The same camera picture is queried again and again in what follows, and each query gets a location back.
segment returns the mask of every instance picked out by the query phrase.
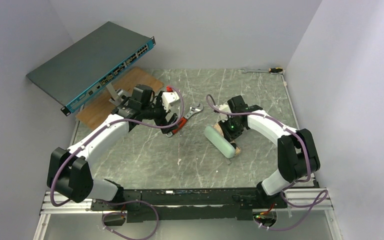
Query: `wooden block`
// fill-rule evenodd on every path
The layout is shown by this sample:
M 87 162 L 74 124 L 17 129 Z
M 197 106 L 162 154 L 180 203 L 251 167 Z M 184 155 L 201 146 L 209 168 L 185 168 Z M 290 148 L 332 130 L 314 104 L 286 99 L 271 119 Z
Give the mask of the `wooden block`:
M 132 93 L 133 88 L 138 84 L 150 86 L 156 93 L 164 85 L 161 81 L 149 75 L 139 67 L 132 68 L 125 76 L 117 82 L 113 81 L 112 84 L 116 90 L 124 89 L 129 93 Z M 92 130 L 99 127 L 116 107 L 108 101 L 111 97 L 110 93 L 107 90 L 102 90 L 101 92 L 102 93 L 96 99 L 76 115 L 78 120 L 86 124 Z

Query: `green marble tabletop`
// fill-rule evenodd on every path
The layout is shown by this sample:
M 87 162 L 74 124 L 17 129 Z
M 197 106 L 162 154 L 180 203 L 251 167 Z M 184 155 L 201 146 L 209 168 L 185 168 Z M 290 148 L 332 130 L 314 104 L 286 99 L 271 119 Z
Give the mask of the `green marble tabletop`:
M 226 163 L 225 157 L 204 136 L 204 128 L 220 120 L 207 105 L 205 96 L 212 94 L 220 105 L 242 95 L 248 105 L 257 104 L 282 123 L 296 128 L 280 75 L 243 74 L 239 69 L 145 71 L 165 85 L 180 89 L 185 114 L 192 103 L 204 104 L 204 110 L 170 138 L 159 129 L 136 126 L 91 167 L 94 178 L 115 181 L 126 189 L 237 188 L 255 187 L 277 169 L 276 146 L 253 130 L 245 131 L 237 139 L 242 153 L 232 158 L 230 165 Z M 90 132 L 80 123 L 74 141 Z

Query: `table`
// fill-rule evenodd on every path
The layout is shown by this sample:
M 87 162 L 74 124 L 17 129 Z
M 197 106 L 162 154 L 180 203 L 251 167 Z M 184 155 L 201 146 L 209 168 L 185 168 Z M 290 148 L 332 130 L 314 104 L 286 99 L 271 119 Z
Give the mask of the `table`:
M 242 95 L 248 105 L 261 106 L 274 118 L 296 128 L 292 106 L 281 75 L 246 73 L 239 69 L 145 69 L 165 85 L 180 89 L 185 114 L 192 103 L 204 104 L 173 137 L 159 129 L 136 126 L 91 167 L 96 179 L 109 179 L 125 189 L 255 187 L 277 169 L 277 148 L 254 130 L 237 139 L 242 153 L 225 157 L 206 139 L 204 128 L 220 117 L 207 105 L 212 94 L 218 105 Z M 75 143 L 91 130 L 80 123 Z

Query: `gray wall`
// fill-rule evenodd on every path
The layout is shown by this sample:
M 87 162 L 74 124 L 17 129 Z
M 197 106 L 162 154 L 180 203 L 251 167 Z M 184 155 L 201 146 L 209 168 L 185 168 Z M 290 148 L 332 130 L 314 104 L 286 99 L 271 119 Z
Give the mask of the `gray wall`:
M 76 42 L 113 21 L 156 47 L 151 68 L 286 67 L 321 0 L 50 0 Z
M 0 240 L 33 238 L 50 154 L 74 126 L 25 75 L 72 43 L 47 0 L 0 0 Z
M 344 239 L 384 239 L 384 0 L 324 0 L 286 80 Z

